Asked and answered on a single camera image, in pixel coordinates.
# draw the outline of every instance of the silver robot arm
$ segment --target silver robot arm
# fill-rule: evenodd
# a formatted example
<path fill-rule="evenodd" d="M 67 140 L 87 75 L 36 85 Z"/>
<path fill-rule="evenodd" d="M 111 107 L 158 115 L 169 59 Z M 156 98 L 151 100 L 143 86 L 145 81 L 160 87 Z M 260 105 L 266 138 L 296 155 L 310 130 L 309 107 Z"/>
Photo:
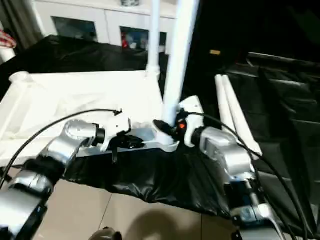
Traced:
<path fill-rule="evenodd" d="M 248 152 L 236 138 L 213 127 L 200 127 L 192 140 L 200 151 L 219 165 L 230 215 L 239 231 L 233 240 L 284 240 L 271 206 L 265 201 L 256 180 Z"/>
<path fill-rule="evenodd" d="M 29 159 L 0 191 L 0 239 L 31 240 L 46 214 L 48 198 L 79 149 L 101 144 L 105 151 L 112 138 L 130 130 L 130 120 L 123 113 L 114 116 L 105 128 L 82 120 L 68 121 L 61 135 L 36 159 Z"/>

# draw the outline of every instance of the tile floor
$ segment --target tile floor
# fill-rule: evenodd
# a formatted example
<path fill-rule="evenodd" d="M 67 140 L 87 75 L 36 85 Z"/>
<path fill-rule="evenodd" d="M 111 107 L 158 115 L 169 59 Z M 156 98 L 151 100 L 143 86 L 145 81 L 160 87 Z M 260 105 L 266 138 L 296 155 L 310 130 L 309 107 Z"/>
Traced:
<path fill-rule="evenodd" d="M 217 217 L 60 180 L 34 240 L 88 240 L 105 226 L 124 240 L 228 240 L 233 230 Z"/>

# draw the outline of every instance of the black plastic sheet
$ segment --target black plastic sheet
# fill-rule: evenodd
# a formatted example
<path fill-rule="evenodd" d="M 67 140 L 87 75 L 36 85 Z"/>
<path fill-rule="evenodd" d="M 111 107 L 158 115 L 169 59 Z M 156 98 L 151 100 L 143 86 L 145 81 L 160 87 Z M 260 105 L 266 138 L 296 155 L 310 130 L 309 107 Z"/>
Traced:
<path fill-rule="evenodd" d="M 160 55 L 163 92 L 168 57 Z M 108 44 L 49 36 L 9 62 L 0 65 L 0 99 L 18 71 L 66 73 L 130 71 L 146 67 L 147 54 L 123 51 Z M 245 117 L 263 155 L 297 196 L 310 235 L 318 235 L 320 172 L 320 84 L 303 73 L 251 69 L 228 73 Z M 205 113 L 219 117 L 214 74 L 189 65 L 182 99 L 198 95 Z M 297 213 L 279 181 L 262 162 L 264 190 L 296 233 L 302 232 Z M 195 148 L 180 145 L 174 153 L 159 149 L 77 158 L 65 179 L 148 203 L 160 202 L 195 212 L 229 217 L 217 184 L 213 162 Z"/>

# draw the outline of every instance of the black cable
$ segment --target black cable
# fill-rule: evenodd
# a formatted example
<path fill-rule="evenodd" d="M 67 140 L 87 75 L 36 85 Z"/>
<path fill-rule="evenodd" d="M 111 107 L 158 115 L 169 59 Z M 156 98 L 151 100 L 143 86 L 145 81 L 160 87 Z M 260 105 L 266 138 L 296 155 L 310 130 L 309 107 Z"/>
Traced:
<path fill-rule="evenodd" d="M 287 229 L 287 231 L 289 232 L 289 235 L 290 235 L 291 239 L 292 240 L 297 240 L 294 232 L 292 231 L 291 227 L 289 227 L 289 224 L 286 222 L 283 214 L 280 213 L 279 211 L 276 211 L 276 205 L 272 202 L 271 198 L 267 194 L 265 194 L 264 197 L 268 201 L 268 203 L 271 205 L 271 207 L 274 209 L 274 211 L 276 212 L 277 216 L 279 217 L 279 219 L 283 223 L 284 228 Z"/>
<path fill-rule="evenodd" d="M 117 110 L 111 110 L 111 109 L 91 109 L 91 110 L 86 110 L 86 111 L 80 111 L 68 116 L 65 116 L 63 118 L 60 118 L 50 124 L 48 124 L 47 126 L 43 127 L 42 129 L 40 129 L 38 132 L 36 132 L 34 135 L 32 135 L 27 141 L 25 141 L 25 143 L 15 152 L 15 154 L 13 155 L 13 157 L 11 158 L 11 160 L 9 161 L 9 163 L 7 164 L 7 166 L 5 167 L 4 171 L 3 171 L 3 176 L 0 180 L 0 190 L 3 187 L 4 183 L 5 183 L 5 179 L 6 176 L 9 173 L 9 170 L 11 169 L 12 165 L 14 164 L 15 160 L 17 159 L 17 157 L 19 156 L 19 154 L 23 151 L 23 149 L 25 149 L 25 147 L 31 143 L 36 137 L 38 137 L 40 134 L 42 134 L 44 131 L 46 131 L 47 129 L 51 128 L 52 126 L 63 122 L 64 120 L 73 118 L 75 116 L 81 115 L 81 114 L 86 114 L 86 113 L 91 113 L 91 112 L 113 112 L 115 115 L 121 113 L 120 111 Z"/>
<path fill-rule="evenodd" d="M 302 213 L 302 210 L 296 200 L 296 198 L 294 197 L 292 191 L 289 189 L 287 183 L 283 180 L 282 176 L 279 174 L 279 172 L 276 170 L 276 168 L 268 161 L 266 160 L 264 157 L 262 157 L 260 154 L 256 153 L 255 151 L 251 150 L 245 143 L 245 141 L 233 130 L 231 129 L 228 125 L 224 124 L 223 122 L 221 122 L 220 120 L 210 116 L 210 115 L 207 115 L 207 114 L 204 114 L 204 113 L 198 113 L 198 112 L 184 112 L 186 115 L 198 115 L 198 116 L 202 116 L 202 117 L 205 117 L 207 119 L 210 119 L 211 121 L 213 121 L 214 123 L 222 126 L 222 127 L 225 127 L 228 131 L 230 131 L 233 135 L 235 135 L 238 140 L 241 142 L 241 147 L 243 147 L 248 153 L 249 153 L 249 157 L 251 159 L 251 162 L 252 162 L 252 165 L 254 163 L 254 157 L 253 155 L 257 156 L 258 158 L 260 158 L 262 161 L 264 161 L 269 167 L 270 169 L 274 172 L 274 174 L 276 175 L 276 177 L 279 179 L 280 183 L 283 185 L 285 191 L 287 192 L 287 194 L 289 195 L 289 198 L 291 199 L 294 207 L 295 207 L 295 210 L 299 216 L 299 220 L 301 222 L 301 224 L 303 225 L 303 240 L 308 240 L 308 237 L 307 237 L 307 227 L 306 227 L 306 223 L 304 221 L 304 218 L 303 218 L 303 213 Z M 257 178 L 257 181 L 260 183 L 260 176 L 259 176 L 259 171 L 258 169 L 256 169 L 256 167 L 253 165 L 254 167 L 254 170 L 255 170 L 255 174 L 256 174 L 256 178 Z M 292 233 L 292 230 L 289 228 L 289 225 L 287 222 L 283 222 L 283 225 L 287 228 L 288 232 Z"/>
<path fill-rule="evenodd" d="M 290 190 L 290 188 L 288 187 L 287 183 L 285 182 L 285 180 L 281 177 L 280 173 L 277 171 L 277 169 L 271 164 L 271 162 L 269 162 L 265 157 L 261 156 L 260 154 L 258 154 L 257 152 L 253 151 L 253 150 L 249 150 L 251 154 L 257 156 L 261 161 L 263 161 L 275 174 L 275 176 L 279 179 L 280 183 L 282 184 L 282 186 L 284 187 L 285 191 L 287 192 L 287 194 L 289 195 L 289 198 L 291 199 L 294 208 L 298 214 L 299 220 L 303 225 L 303 240 L 308 240 L 308 232 L 307 232 L 307 226 L 306 223 L 304 221 L 303 218 L 303 212 L 295 198 L 295 196 L 293 195 L 292 191 Z"/>

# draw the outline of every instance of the white pole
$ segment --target white pole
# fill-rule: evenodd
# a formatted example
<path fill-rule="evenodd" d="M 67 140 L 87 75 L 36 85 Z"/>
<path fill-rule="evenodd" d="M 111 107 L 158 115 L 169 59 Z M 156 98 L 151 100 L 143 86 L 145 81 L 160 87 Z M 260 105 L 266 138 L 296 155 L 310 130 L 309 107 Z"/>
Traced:
<path fill-rule="evenodd" d="M 160 74 L 160 67 L 159 67 L 159 44 L 160 44 L 159 20 L 160 20 L 160 0 L 152 0 L 151 23 L 150 23 L 149 41 L 148 41 L 148 64 L 146 66 L 146 71 L 148 74 L 151 74 L 151 75 L 155 74 L 157 77 Z"/>
<path fill-rule="evenodd" d="M 221 122 L 226 124 L 232 130 L 236 131 L 234 120 L 232 118 L 232 114 L 231 114 L 228 99 L 227 99 L 227 93 L 225 91 L 224 80 L 223 80 L 223 77 L 219 74 L 215 76 L 215 88 L 216 88 L 216 95 L 218 98 L 218 106 L 219 106 Z M 225 132 L 231 133 L 224 126 L 222 127 L 222 130 Z"/>
<path fill-rule="evenodd" d="M 244 112 L 241 109 L 240 103 L 237 99 L 235 90 L 231 85 L 228 75 L 223 75 L 222 79 L 230 111 L 233 116 L 236 133 L 243 139 L 245 144 L 247 144 L 250 149 L 262 154 L 259 144 L 255 141 L 251 133 Z"/>
<path fill-rule="evenodd" d="M 199 0 L 179 0 L 172 39 L 172 51 L 168 63 L 165 82 L 162 120 L 169 125 L 175 124 L 177 107 L 180 102 L 188 63 L 192 35 L 198 12 Z M 159 142 L 170 145 L 173 139 L 161 135 Z"/>

